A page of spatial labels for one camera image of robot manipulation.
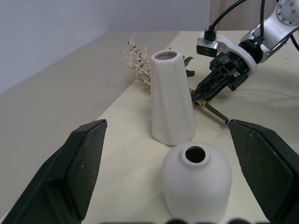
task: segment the table surface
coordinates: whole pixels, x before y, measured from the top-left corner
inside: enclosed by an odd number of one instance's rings
[[[238,43],[245,31],[219,32]],[[188,65],[195,88],[209,73],[211,58],[196,53],[197,32],[181,32],[169,45],[194,59]],[[263,125],[276,131],[298,152],[298,52],[287,43],[236,91],[224,89],[211,104],[232,119]],[[171,150],[151,136],[150,94],[135,81],[99,119],[107,119],[100,173],[85,224],[142,221],[165,223],[171,219],[160,180],[161,164]],[[227,211],[220,222],[234,217],[266,221],[239,166],[229,130],[204,108],[195,108],[196,135],[219,148],[228,158],[233,183]]]

